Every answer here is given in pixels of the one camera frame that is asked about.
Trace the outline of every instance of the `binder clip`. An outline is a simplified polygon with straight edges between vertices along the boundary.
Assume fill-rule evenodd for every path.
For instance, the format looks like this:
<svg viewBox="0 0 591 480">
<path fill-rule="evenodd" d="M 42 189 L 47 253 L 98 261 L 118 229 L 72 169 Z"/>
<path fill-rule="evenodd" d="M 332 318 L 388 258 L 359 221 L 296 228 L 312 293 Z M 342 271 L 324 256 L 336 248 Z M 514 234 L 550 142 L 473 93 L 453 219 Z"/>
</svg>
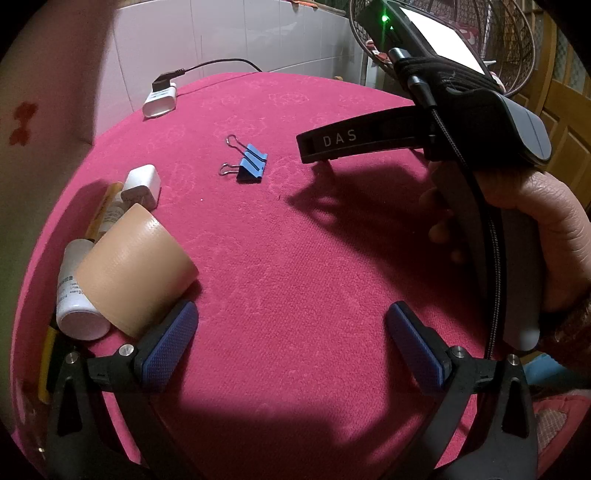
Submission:
<svg viewBox="0 0 591 480">
<path fill-rule="evenodd" d="M 230 143 L 231 138 L 233 138 L 244 151 L 237 146 L 232 145 Z M 228 135 L 226 137 L 226 144 L 228 147 L 238 150 L 242 154 L 242 160 L 239 165 L 230 165 L 229 163 L 222 164 L 219 174 L 224 176 L 229 173 L 235 173 L 236 181 L 238 183 L 260 183 L 262 180 L 262 174 L 265 171 L 265 165 L 267 164 L 267 154 L 259 152 L 252 144 L 242 144 L 237 139 L 236 135 Z"/>
</svg>

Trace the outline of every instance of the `hand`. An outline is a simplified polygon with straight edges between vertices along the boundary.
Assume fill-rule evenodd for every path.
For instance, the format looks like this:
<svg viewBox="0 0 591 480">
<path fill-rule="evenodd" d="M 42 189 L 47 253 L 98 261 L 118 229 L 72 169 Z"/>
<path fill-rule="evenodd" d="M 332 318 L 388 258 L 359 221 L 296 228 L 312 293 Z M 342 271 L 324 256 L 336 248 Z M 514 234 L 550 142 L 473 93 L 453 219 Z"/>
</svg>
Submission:
<svg viewBox="0 0 591 480">
<path fill-rule="evenodd" d="M 431 163 L 429 170 L 437 166 Z M 591 288 L 591 223 L 577 198 L 560 180 L 532 168 L 481 171 L 475 176 L 488 203 L 517 208 L 538 222 L 546 263 L 542 309 L 572 308 Z M 458 238 L 459 229 L 437 189 L 423 193 L 420 203 L 445 211 L 444 218 L 429 230 L 432 242 L 448 244 Z M 464 252 L 461 246 L 455 248 L 452 261 L 466 261 Z"/>
</svg>

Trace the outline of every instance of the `white tiled wall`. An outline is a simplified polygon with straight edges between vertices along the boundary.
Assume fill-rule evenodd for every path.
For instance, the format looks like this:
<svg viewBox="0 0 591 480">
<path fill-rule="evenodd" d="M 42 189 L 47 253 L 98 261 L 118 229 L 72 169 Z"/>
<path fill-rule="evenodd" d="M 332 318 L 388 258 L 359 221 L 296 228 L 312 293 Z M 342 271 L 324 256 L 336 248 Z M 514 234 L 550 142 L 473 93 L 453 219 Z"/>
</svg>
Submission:
<svg viewBox="0 0 591 480">
<path fill-rule="evenodd" d="M 152 0 L 119 9 L 103 59 L 96 135 L 141 108 L 163 72 L 228 57 L 266 72 L 297 73 L 359 83 L 362 50 L 349 21 L 281 0 Z M 250 72 L 245 63 L 195 70 L 186 85 L 221 72 Z"/>
</svg>

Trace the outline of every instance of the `wooden door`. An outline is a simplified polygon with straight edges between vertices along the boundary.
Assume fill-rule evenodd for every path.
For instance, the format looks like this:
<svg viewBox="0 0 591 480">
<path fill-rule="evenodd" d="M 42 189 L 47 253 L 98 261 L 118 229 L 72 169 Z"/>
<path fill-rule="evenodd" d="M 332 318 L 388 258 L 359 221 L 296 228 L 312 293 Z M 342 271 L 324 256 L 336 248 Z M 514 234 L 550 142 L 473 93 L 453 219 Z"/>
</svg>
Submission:
<svg viewBox="0 0 591 480">
<path fill-rule="evenodd" d="M 591 208 L 591 80 L 573 47 L 535 2 L 522 0 L 536 47 L 535 70 L 513 100 L 540 116 L 552 143 L 547 171 Z"/>
</svg>

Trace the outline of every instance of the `red tablecloth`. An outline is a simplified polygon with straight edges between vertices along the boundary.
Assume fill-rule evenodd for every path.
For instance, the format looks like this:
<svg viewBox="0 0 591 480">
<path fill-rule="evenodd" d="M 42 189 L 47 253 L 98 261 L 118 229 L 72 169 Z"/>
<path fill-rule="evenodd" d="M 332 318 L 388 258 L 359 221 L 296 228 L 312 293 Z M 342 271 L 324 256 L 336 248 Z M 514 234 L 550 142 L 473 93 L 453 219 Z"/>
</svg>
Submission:
<svg viewBox="0 0 591 480">
<path fill-rule="evenodd" d="M 377 478 L 432 406 L 384 313 L 404 299 L 449 344 L 481 355 L 473 277 L 427 239 L 420 153 L 344 158 L 331 170 L 303 165 L 296 135 L 408 103 L 335 80 L 223 74 L 183 88 L 174 112 L 149 121 L 136 112 L 101 136 L 25 278 L 12 356 L 21 444 L 31 445 L 37 421 L 29 410 L 42 417 L 31 398 L 63 248 L 84 234 L 107 183 L 151 163 L 163 185 L 154 215 L 200 270 L 197 335 L 154 399 L 170 432 L 210 479 Z M 261 184 L 218 176 L 240 160 L 228 134 L 268 153 Z M 110 354 L 123 341 L 112 332 L 93 350 Z M 471 403 L 447 460 L 474 412 Z"/>
</svg>

